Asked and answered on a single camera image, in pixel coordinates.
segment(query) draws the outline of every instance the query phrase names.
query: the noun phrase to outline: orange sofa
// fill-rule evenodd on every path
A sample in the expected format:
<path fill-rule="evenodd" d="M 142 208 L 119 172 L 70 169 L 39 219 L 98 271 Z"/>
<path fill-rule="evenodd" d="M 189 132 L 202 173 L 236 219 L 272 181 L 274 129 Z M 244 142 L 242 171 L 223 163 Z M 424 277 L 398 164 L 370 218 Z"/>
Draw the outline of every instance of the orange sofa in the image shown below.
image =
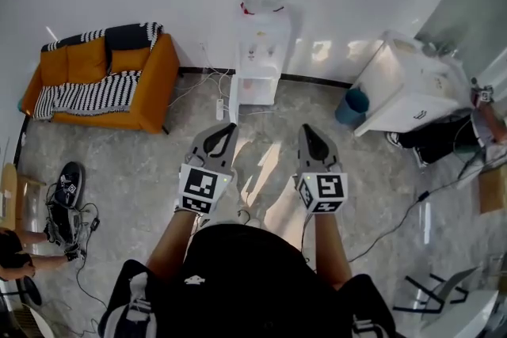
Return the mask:
<path fill-rule="evenodd" d="M 113 112 L 101 116 L 73 116 L 57 112 L 51 121 L 159 133 L 164 125 L 167 106 L 179 66 L 180 63 L 170 35 L 162 34 L 159 36 L 142 68 L 139 83 L 130 106 L 130 112 Z M 28 116 L 31 116 L 35 110 L 37 99 L 44 85 L 43 76 L 40 64 L 21 103 L 22 111 Z"/>

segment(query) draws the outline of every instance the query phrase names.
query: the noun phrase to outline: black shirt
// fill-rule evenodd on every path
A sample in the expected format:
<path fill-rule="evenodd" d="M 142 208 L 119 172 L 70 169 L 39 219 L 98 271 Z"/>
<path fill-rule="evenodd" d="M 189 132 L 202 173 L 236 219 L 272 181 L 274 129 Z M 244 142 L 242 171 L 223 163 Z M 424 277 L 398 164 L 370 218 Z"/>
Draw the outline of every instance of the black shirt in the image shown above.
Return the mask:
<path fill-rule="evenodd" d="M 147 299 L 159 336 L 195 329 L 240 336 L 320 330 L 347 337 L 353 336 L 357 321 L 365 320 L 378 330 L 381 325 L 384 336 L 395 335 L 392 316 L 369 276 L 356 276 L 335 291 L 282 238 L 235 224 L 198 232 L 170 285 L 138 262 L 126 262 L 101 321 L 101 335 L 109 314 L 129 303 L 129 281 L 141 272 L 149 275 Z"/>

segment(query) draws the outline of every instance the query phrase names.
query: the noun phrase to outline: gray speckled floor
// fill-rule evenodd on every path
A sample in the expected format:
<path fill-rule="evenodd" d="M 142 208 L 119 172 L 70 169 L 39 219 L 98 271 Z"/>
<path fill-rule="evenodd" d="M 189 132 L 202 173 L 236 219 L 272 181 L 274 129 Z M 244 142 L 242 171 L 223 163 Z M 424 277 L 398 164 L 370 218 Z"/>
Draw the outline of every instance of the gray speckled floor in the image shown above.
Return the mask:
<path fill-rule="evenodd" d="M 178 86 L 188 88 L 200 78 L 187 74 Z M 183 91 L 178 90 L 175 96 L 180 94 Z M 343 94 L 343 89 L 280 81 L 274 106 L 242 107 L 234 167 L 243 201 L 253 214 L 269 230 L 299 247 L 305 210 L 290 179 L 297 167 L 297 131 L 302 123 L 319 126 L 336 142 L 343 168 L 349 173 L 351 197 L 337 218 L 345 250 L 352 258 L 395 226 L 421 192 L 454 180 L 461 164 L 450 156 L 422 173 L 411 153 L 397 150 L 382 134 L 370 132 L 355 138 L 334 119 Z M 218 96 L 217 85 L 208 80 L 178 100 L 168 114 L 169 136 L 30 123 L 21 154 L 22 173 L 50 184 L 67 161 L 80 161 L 86 167 L 83 201 L 96 203 L 101 214 L 101 226 L 91 238 L 88 262 L 80 276 L 91 294 L 107 301 L 122 263 L 129 258 L 145 261 L 149 256 L 172 215 L 178 168 L 193 136 L 216 123 Z M 274 112 L 248 115 L 263 109 Z M 460 191 L 446 189 L 427 202 L 432 220 L 428 244 L 423 239 L 424 210 L 415 207 L 400 230 L 353 263 L 355 273 L 372 276 L 390 306 L 405 275 L 431 269 L 450 276 L 507 248 L 507 217 L 503 211 L 479 215 L 476 182 Z M 42 229 L 45 213 L 43 207 L 39 209 L 37 226 Z M 311 222 L 304 243 L 310 258 L 313 231 Z M 48 244 L 39 251 L 56 252 Z M 77 266 L 40 272 L 35 279 L 49 302 L 46 315 L 82 330 L 90 328 L 92 317 L 100 319 L 102 308 L 77 288 Z M 395 319 L 400 332 L 409 336 L 420 320 L 400 313 Z M 59 335 L 67 332 L 60 329 Z"/>

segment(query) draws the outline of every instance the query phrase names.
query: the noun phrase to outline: striped blanket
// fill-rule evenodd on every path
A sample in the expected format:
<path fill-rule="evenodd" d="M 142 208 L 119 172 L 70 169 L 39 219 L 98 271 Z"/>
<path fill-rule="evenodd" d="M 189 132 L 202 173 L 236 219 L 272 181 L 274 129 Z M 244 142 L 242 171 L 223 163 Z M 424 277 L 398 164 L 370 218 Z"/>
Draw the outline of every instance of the striped blanket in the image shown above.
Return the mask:
<path fill-rule="evenodd" d="M 40 91 L 33 118 L 50 120 L 56 112 L 75 116 L 128 112 L 141 73 L 126 70 L 106 76 L 98 83 L 44 86 Z"/>

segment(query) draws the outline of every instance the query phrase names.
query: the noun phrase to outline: wall baseboard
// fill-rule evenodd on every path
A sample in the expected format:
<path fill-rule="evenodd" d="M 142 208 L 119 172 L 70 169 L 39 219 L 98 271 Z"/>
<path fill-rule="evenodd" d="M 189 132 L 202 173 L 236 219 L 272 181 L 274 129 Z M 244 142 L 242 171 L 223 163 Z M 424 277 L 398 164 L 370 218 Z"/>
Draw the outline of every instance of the wall baseboard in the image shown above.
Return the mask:
<path fill-rule="evenodd" d="M 227 70 L 227 69 L 216 68 L 215 70 L 217 72 L 220 72 L 221 74 L 227 73 L 228 75 L 234 75 L 234 73 L 235 73 L 234 69 Z M 199 67 L 194 67 L 194 66 L 181 66 L 178 71 L 178 73 L 180 75 L 183 75 L 183 74 L 210 74 L 212 72 L 213 72 L 213 70 L 210 68 L 199 68 Z M 292 74 L 282 74 L 280 79 L 282 81 L 314 83 L 316 85 L 333 86 L 335 88 L 342 88 L 342 89 L 350 89 L 350 87 L 352 86 L 352 83 L 331 81 L 329 79 L 312 78 L 310 76 L 292 75 Z"/>

